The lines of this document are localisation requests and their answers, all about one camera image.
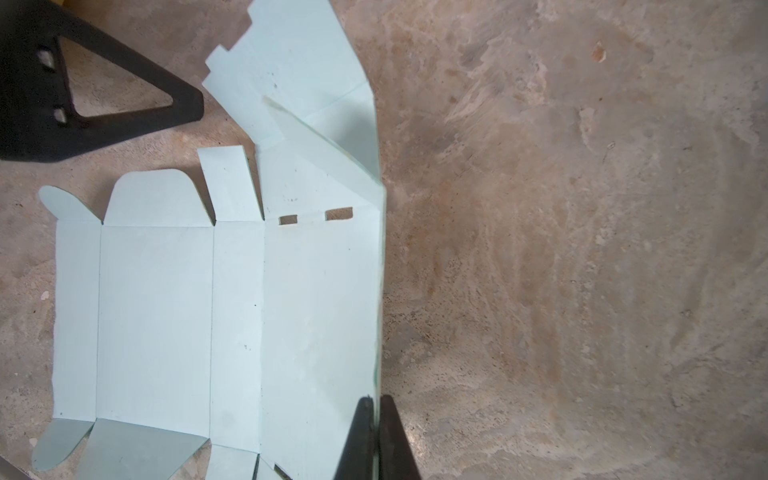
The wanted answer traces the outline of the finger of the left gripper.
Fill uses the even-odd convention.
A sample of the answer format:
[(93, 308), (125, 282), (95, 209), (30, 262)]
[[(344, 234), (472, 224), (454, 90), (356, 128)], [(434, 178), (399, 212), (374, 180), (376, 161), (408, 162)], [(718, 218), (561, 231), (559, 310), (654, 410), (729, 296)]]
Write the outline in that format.
[[(171, 98), (168, 106), (86, 117), (74, 106), (60, 40), (67, 38)], [(202, 93), (52, 1), (1, 4), (1, 157), (54, 163), (196, 122)]]

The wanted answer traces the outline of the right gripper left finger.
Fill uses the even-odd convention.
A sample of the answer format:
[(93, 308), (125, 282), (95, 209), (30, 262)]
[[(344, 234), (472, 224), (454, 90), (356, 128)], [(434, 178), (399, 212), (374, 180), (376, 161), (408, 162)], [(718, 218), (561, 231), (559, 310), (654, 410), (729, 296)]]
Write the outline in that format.
[(356, 406), (334, 480), (372, 480), (376, 449), (374, 400), (362, 397)]

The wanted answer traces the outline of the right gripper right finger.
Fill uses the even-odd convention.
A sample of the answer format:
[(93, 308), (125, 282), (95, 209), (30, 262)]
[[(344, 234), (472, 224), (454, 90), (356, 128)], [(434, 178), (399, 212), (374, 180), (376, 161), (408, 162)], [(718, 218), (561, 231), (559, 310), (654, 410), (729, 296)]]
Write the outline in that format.
[(379, 478), (421, 480), (397, 406), (391, 395), (383, 395), (379, 417)]

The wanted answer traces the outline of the light blue paper box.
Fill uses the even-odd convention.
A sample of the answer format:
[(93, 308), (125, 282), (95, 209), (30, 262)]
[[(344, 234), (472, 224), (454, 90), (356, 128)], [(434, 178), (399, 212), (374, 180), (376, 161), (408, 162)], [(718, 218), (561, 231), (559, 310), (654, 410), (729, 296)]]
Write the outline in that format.
[(256, 1), (204, 86), (256, 147), (130, 172), (94, 215), (53, 186), (53, 413), (38, 471), (331, 479), (380, 394), (386, 190), (375, 101), (330, 3)]

